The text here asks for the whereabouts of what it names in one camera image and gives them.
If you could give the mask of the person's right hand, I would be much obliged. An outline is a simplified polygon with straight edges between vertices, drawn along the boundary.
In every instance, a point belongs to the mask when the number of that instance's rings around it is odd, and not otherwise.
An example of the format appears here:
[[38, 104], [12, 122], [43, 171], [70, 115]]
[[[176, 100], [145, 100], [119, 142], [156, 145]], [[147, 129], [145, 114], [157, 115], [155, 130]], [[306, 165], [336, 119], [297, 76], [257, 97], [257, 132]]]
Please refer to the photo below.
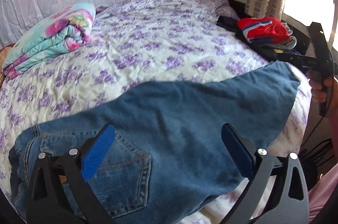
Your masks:
[[324, 80], [324, 83], [320, 83], [315, 79], [315, 76], [317, 75], [318, 73], [315, 71], [310, 71], [307, 73], [313, 100], [316, 103], [323, 103], [327, 101], [329, 94], [328, 89], [330, 88], [332, 91], [332, 94], [330, 95], [331, 106], [337, 107], [337, 79], [335, 77], [328, 77]]

